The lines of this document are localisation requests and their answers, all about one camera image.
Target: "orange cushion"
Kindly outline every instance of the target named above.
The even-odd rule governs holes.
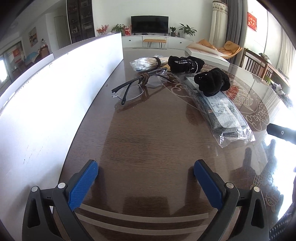
[[[240,46],[231,42],[227,41],[224,45],[224,47],[219,48],[218,51],[227,55],[232,55],[236,53],[240,49]]]

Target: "black glove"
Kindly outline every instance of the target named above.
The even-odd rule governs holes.
[[[207,97],[214,96],[220,90],[226,91],[230,88],[228,75],[219,68],[195,75],[194,82],[198,84],[199,90]]]
[[[173,73],[199,73],[205,62],[196,57],[177,57],[170,56],[168,65]]]

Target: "television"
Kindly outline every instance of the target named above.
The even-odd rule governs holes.
[[[131,16],[132,33],[168,33],[166,16]]]

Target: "white curtain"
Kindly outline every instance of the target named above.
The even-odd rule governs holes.
[[[276,68],[280,69],[286,76],[289,77],[296,51],[284,30],[282,30],[282,33],[283,42],[281,44],[281,54]]]
[[[213,1],[213,16],[210,33],[210,44],[216,48],[223,47],[226,39],[228,6],[225,3]]]

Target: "metal screw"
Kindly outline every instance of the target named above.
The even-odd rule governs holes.
[[[234,188],[234,185],[232,183],[226,183],[226,186],[230,189]]]
[[[36,187],[36,186],[32,187],[32,189],[31,189],[32,192],[36,192],[37,190],[38,190],[38,187]]]
[[[254,187],[254,191],[255,191],[255,192],[260,192],[260,188],[257,187],[257,186],[255,186],[255,187]]]
[[[60,188],[60,189],[64,188],[65,186],[66,186],[65,183],[59,183],[59,184],[57,185],[57,187]]]

